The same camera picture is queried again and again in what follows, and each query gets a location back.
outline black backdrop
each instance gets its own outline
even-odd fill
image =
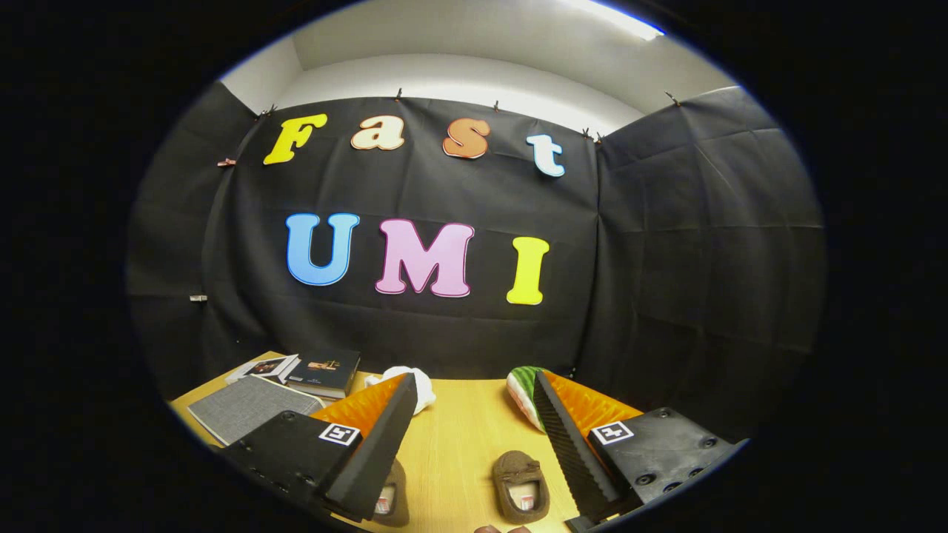
[[[285,120],[320,113],[327,123],[291,160],[263,164]],[[379,115],[402,118],[405,144],[354,149],[359,123]],[[442,151],[447,125],[461,117],[490,124],[484,156]],[[538,170],[525,142],[537,134],[562,146],[564,176]],[[225,156],[237,164],[218,168]],[[201,216],[179,222],[186,209]],[[302,284],[287,268],[285,220],[337,212],[360,218],[348,271],[332,285]],[[267,349],[328,344],[361,351],[370,372],[396,364],[435,378],[504,377],[527,364],[575,372],[640,409],[670,405],[736,440],[793,381],[823,293],[810,178],[774,120],[737,87],[669,105],[600,145],[454,101],[348,99],[254,119],[216,83],[156,156],[133,213],[134,315],[167,397]],[[387,218],[411,220],[426,246],[444,224],[474,227],[470,294],[377,292]],[[505,299],[520,235],[550,243],[539,305]],[[325,222],[314,229],[315,265],[329,263],[333,236]],[[146,300],[156,293],[170,298]],[[193,293],[207,293],[207,303],[188,302]],[[167,323],[187,326],[175,334]]]

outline ceiling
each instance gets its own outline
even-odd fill
[[[368,0],[293,36],[303,70],[389,54],[443,53],[552,72],[644,113],[736,84],[668,36],[651,41],[587,0]]]

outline brown slipper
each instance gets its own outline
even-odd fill
[[[529,524],[550,510],[550,489],[539,461],[522,451],[508,451],[494,463],[494,487],[501,513],[511,524]]]
[[[392,470],[385,478],[382,493],[375,502],[372,521],[391,527],[401,527],[409,522],[409,503],[405,498],[405,469],[395,459]]]

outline wooden table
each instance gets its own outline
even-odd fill
[[[281,354],[267,352],[262,358]],[[226,372],[171,402],[171,407],[206,443],[217,441],[188,413],[195,401],[223,389]],[[358,372],[352,392],[365,388]],[[493,524],[501,532],[514,527],[501,515],[490,469],[508,450],[521,450],[540,462],[550,488],[550,512],[527,524],[534,533],[563,533],[564,523],[579,514],[566,478],[545,434],[527,421],[506,391],[504,379],[433,379],[434,404],[417,414],[405,431],[398,461],[405,467],[410,519],[405,527],[370,521],[355,523],[377,532],[472,533]]]

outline letter u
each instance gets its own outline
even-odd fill
[[[353,228],[358,226],[358,216],[338,212],[330,216],[327,223],[334,230],[333,257],[328,265],[316,266],[310,259],[310,248],[313,244],[313,229],[319,225],[319,217],[311,213],[299,213],[286,218],[286,226],[290,229],[286,242],[286,266],[294,278],[307,285],[332,285],[341,280],[349,269],[349,248]]]

